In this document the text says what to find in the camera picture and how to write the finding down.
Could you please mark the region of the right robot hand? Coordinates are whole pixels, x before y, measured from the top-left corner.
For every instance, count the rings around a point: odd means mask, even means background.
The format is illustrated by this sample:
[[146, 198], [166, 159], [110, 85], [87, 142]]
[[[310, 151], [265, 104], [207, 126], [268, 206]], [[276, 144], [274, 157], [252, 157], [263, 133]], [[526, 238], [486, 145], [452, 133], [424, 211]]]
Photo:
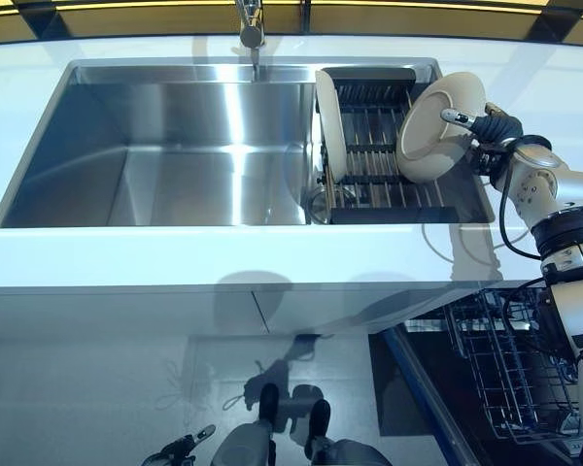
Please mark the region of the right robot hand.
[[482, 116], [453, 108], [444, 109], [440, 117], [447, 123], [465, 128], [483, 144], [506, 146], [524, 135], [522, 122], [492, 102], [487, 102]]

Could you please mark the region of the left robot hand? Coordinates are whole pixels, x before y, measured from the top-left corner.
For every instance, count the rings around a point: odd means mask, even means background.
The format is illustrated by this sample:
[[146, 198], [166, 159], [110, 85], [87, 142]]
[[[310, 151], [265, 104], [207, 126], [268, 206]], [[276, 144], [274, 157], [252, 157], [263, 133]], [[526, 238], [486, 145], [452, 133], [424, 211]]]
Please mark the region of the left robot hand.
[[195, 434], [187, 434], [170, 444], [167, 444], [160, 451], [146, 457], [141, 465], [193, 465], [195, 456], [192, 454], [192, 451], [199, 444], [209, 439], [215, 431], [216, 426], [214, 424], [209, 424]]

